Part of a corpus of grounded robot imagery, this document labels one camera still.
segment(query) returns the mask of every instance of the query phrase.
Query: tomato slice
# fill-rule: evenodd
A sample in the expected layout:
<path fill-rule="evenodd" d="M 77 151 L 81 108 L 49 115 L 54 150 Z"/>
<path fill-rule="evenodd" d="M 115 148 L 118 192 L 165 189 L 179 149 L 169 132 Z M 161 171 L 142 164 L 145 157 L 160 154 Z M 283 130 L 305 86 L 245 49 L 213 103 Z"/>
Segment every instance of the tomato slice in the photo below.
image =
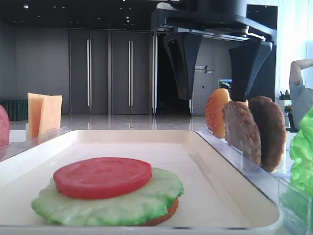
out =
<path fill-rule="evenodd" d="M 68 197 L 104 199 L 136 191 L 152 178 L 149 163 L 129 158 L 92 158 L 66 165 L 53 174 Z"/>
<path fill-rule="evenodd" d="M 10 120 L 6 110 L 0 105 L 0 148 L 10 142 Z"/>

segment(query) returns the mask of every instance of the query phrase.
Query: gray shirt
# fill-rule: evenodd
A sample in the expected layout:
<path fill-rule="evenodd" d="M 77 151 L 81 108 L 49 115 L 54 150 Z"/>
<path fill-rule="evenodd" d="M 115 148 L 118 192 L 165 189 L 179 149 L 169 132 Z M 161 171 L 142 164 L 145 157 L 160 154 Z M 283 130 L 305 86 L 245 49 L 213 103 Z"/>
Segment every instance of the gray shirt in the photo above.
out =
<path fill-rule="evenodd" d="M 303 85 L 303 79 L 301 79 L 299 85 L 295 85 L 293 82 L 289 81 L 289 87 L 293 106 L 292 115 L 294 125 L 295 128 L 300 130 L 300 121 L 313 106 L 313 90 Z"/>

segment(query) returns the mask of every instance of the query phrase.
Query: person's arm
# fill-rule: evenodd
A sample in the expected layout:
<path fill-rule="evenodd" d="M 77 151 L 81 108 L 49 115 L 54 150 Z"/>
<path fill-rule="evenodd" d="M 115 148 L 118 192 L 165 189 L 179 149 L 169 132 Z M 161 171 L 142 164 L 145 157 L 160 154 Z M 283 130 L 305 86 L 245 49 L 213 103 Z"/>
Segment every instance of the person's arm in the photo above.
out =
<path fill-rule="evenodd" d="M 293 61 L 291 64 L 289 80 L 293 84 L 299 85 L 301 80 L 301 70 L 307 69 L 309 67 L 313 67 L 313 59 Z"/>

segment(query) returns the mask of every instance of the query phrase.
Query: robotic arm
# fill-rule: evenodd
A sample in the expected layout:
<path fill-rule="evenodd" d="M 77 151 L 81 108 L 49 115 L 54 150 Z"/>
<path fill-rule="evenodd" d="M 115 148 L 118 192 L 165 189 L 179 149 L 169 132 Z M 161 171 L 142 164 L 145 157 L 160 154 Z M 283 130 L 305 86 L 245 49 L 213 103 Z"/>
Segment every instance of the robotic arm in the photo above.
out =
<path fill-rule="evenodd" d="M 229 50 L 231 99 L 246 101 L 255 77 L 276 44 L 276 30 L 246 18 L 246 0 L 169 1 L 152 14 L 152 30 L 164 31 L 164 46 L 175 74 L 179 99 L 192 98 L 202 37 L 239 41 Z"/>

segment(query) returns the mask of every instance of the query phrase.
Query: person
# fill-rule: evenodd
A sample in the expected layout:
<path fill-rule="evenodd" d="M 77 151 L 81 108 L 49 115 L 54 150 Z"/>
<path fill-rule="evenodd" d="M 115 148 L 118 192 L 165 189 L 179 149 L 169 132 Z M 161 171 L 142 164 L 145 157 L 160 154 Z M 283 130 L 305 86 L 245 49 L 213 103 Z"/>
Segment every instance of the person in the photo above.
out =
<path fill-rule="evenodd" d="M 293 61 L 290 69 L 289 87 L 293 106 L 293 122 L 300 130 L 300 121 L 313 106 L 313 89 L 303 85 L 301 71 L 313 67 L 313 59 Z"/>

